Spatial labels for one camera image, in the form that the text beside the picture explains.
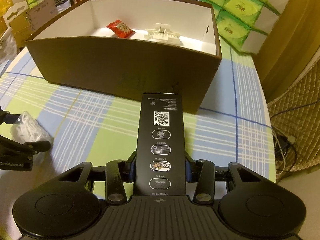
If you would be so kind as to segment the clear floss pick box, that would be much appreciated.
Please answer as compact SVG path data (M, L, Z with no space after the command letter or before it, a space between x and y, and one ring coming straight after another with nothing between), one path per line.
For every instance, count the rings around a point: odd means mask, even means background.
M27 111L24 111L10 129L12 139L24 144L26 142L49 141L53 142L51 135Z

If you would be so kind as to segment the black product box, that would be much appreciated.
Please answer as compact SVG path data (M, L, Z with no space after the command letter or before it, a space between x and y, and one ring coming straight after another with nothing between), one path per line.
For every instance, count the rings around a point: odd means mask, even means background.
M134 194L180 196L186 193L180 94L143 94L136 152Z

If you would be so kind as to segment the red snack packet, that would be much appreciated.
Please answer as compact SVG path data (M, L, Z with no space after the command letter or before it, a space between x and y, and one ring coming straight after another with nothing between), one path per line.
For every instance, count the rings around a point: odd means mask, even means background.
M121 20L115 20L114 22L109 23L106 28L112 30L119 38L128 38L135 33L134 30Z

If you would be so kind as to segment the white plastic hair clip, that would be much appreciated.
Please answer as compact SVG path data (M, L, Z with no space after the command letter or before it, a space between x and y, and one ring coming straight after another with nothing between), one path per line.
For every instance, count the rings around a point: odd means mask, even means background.
M146 29L147 33L144 34L144 38L147 41L153 41L158 43L165 43L175 46L183 45L180 40L180 33L170 30L171 26L164 23L156 23L154 29Z

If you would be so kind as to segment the checked tablecloth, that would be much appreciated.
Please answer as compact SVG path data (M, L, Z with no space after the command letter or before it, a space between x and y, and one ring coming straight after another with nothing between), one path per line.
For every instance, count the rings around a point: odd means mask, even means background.
M185 147L217 166L237 161L275 180L272 129L265 97L248 55L221 42L222 61L196 114L184 115ZM30 172L1 172L1 204L83 161L125 159L136 148L140 103L57 86L40 74L29 51L1 65L1 107L28 111L54 138Z

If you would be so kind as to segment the large brown cardboard box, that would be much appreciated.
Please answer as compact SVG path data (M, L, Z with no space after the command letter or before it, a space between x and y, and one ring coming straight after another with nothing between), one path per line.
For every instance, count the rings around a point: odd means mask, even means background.
M119 38L115 20L135 31ZM169 24L181 46L147 41L146 29ZM49 82L141 100L178 93L195 113L222 54L213 7L196 0L84 0L40 27L25 42Z

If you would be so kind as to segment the quilted beige chair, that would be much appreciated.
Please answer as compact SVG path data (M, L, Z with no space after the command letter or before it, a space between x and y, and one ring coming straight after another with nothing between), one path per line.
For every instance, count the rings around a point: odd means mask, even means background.
M284 94L267 104L272 127L294 137L276 167L296 172L319 164L319 61Z

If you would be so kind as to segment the brown wooden door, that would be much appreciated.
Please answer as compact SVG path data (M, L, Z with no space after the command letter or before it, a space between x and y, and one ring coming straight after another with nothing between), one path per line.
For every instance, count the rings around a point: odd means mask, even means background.
M253 57L267 102L283 94L319 48L319 0L290 0Z

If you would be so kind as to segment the green tissue pack stack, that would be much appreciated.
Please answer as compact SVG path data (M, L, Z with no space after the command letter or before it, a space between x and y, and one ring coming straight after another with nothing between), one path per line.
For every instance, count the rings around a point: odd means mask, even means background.
M201 0L214 8L219 35L240 53L257 54L289 0Z

